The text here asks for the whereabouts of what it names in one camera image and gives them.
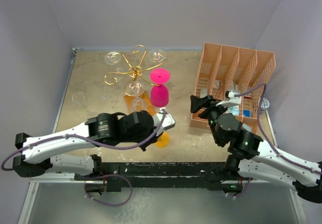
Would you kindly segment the magenta plastic goblet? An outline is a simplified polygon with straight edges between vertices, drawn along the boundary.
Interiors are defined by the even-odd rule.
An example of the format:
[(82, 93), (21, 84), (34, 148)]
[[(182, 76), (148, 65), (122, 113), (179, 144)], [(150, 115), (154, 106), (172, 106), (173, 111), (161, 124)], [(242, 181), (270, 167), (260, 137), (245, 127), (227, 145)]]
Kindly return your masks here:
[(164, 68), (157, 68), (150, 73), (150, 79), (155, 83), (150, 92), (152, 105), (158, 108), (165, 107), (169, 103), (169, 91), (165, 83), (170, 79), (170, 73)]

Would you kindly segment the yellow plastic goblet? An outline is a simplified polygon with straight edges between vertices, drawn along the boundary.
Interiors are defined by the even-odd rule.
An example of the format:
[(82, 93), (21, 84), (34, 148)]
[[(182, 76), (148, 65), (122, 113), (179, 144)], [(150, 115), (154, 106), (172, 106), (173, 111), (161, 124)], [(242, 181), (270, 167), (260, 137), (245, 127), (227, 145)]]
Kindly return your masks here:
[(164, 148), (167, 147), (170, 143), (170, 137), (169, 134), (167, 132), (163, 132), (162, 135), (159, 136), (157, 142), (155, 143), (155, 145), (159, 148)]

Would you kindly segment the clear wine glass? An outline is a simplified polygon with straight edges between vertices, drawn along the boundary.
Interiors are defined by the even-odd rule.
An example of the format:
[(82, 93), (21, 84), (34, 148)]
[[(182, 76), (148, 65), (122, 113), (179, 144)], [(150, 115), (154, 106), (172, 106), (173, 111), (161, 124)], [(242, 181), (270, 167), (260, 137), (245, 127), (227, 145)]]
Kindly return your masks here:
[(161, 49), (153, 49), (148, 53), (148, 58), (152, 62), (162, 62), (166, 57), (166, 53)]
[(122, 58), (120, 52), (111, 51), (104, 56), (104, 61), (107, 65), (116, 65)]
[(125, 94), (138, 97), (145, 92), (144, 85), (140, 81), (131, 81), (125, 88)]

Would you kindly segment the clear wine glass front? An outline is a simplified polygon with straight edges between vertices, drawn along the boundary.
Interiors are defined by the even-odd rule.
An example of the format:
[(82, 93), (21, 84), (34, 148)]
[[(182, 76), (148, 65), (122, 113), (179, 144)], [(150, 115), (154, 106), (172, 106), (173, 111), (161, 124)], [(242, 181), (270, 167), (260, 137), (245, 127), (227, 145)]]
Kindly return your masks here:
[(140, 81), (131, 81), (125, 88), (125, 94), (138, 97), (145, 92), (144, 85)]

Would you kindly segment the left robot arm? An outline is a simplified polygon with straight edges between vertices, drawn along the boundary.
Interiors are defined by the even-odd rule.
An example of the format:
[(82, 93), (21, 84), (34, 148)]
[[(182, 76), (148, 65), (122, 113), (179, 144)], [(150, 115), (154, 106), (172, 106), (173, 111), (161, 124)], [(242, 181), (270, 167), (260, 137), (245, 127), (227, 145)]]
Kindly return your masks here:
[(20, 133), (16, 136), (17, 151), (13, 154), (10, 170), (23, 178), (68, 172), (98, 180), (104, 172), (100, 157), (77, 157), (69, 152), (95, 147), (145, 151), (162, 135), (164, 116), (162, 113), (151, 116), (146, 111), (129, 115), (102, 113), (75, 127), (46, 136)]

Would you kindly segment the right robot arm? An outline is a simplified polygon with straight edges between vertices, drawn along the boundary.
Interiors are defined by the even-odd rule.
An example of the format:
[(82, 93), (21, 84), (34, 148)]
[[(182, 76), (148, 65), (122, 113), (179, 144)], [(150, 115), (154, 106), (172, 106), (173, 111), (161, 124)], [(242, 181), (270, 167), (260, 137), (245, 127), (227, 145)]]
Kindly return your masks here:
[(321, 163), (301, 159), (275, 148), (268, 141), (245, 128), (241, 121), (227, 113), (241, 103), (241, 97), (228, 92), (225, 101), (208, 95), (191, 95), (191, 113), (206, 119), (215, 143), (229, 145), (224, 175), (229, 179), (256, 178), (279, 183), (297, 192), (304, 200), (321, 203)]

